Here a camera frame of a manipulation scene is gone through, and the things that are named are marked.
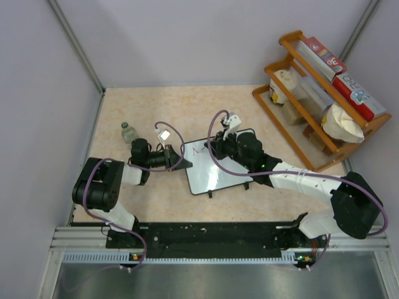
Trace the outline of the black framed whiteboard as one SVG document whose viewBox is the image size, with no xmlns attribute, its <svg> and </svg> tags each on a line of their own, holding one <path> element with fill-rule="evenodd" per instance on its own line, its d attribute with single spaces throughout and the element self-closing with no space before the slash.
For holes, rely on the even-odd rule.
<svg viewBox="0 0 399 299">
<path fill-rule="evenodd" d="M 185 143 L 184 159 L 193 164 L 186 169 L 190 193 L 194 196 L 207 194 L 211 197 L 214 191 L 238 185 L 243 185 L 245 190 L 249 189 L 249 183 L 253 182 L 253 178 L 235 176 L 223 171 L 211 159 L 205 144 L 205 138 Z"/>
</svg>

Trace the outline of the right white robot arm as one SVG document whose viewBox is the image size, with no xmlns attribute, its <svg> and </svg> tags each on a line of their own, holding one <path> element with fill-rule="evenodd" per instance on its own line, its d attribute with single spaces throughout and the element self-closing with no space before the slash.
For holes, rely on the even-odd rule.
<svg viewBox="0 0 399 299">
<path fill-rule="evenodd" d="M 254 133 L 224 136 L 220 131 L 214 138 L 208 137 L 204 145 L 215 164 L 231 159 L 244 168 L 242 177 L 275 189 L 296 191 L 328 205 L 322 212 L 305 212 L 293 222 L 291 239 L 300 247 L 336 232 L 365 239 L 374 234 L 372 227 L 384 214 L 382 202 L 359 173 L 329 176 L 297 168 L 266 154 Z"/>
</svg>

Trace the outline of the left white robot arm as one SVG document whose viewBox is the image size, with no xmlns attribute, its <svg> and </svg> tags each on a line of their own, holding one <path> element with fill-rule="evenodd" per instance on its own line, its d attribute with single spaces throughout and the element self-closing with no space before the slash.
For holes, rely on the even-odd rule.
<svg viewBox="0 0 399 299">
<path fill-rule="evenodd" d="M 152 150 L 144 138 L 132 141 L 131 167 L 123 161 L 89 158 L 72 190 L 72 201 L 120 232 L 120 240 L 128 247 L 141 241 L 138 220 L 118 202 L 121 185 L 143 186 L 150 177 L 149 169 L 164 167 L 171 171 L 187 169 L 193 163 L 181 157 L 172 145 Z"/>
</svg>

